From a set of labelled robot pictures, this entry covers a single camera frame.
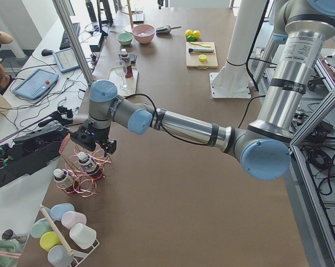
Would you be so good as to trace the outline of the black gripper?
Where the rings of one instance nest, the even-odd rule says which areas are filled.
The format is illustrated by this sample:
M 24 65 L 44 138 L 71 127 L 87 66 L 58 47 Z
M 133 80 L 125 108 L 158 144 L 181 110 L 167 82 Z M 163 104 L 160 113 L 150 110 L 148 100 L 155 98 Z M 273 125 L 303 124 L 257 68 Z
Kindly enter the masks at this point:
M 96 128 L 93 122 L 85 121 L 78 130 L 71 134 L 71 141 L 86 150 L 96 150 L 96 145 L 104 151 L 104 155 L 112 155 L 116 151 L 117 141 L 109 139 L 110 126 Z

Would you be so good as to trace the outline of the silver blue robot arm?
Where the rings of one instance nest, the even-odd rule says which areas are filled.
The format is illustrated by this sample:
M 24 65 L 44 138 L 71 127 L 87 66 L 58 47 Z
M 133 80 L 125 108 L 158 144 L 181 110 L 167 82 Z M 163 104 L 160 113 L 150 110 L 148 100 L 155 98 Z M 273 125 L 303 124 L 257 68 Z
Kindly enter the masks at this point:
M 257 1 L 242 3 L 226 65 L 210 78 L 189 68 L 182 36 L 140 46 L 136 94 L 119 93 L 104 60 L 80 108 L 72 141 L 91 151 L 97 145 L 107 153 L 117 150 L 116 175 L 138 181 L 198 170 L 212 174 L 212 155 L 192 165 L 205 147 L 232 156 L 254 178 L 283 176 L 290 164 L 289 127 L 322 44 L 335 34 L 335 16 L 311 1 L 282 6 L 278 22 L 285 28 L 285 48 L 255 120 L 242 129 L 234 126 L 242 92 L 249 92 L 247 79 L 240 77 L 242 61 L 262 11 Z

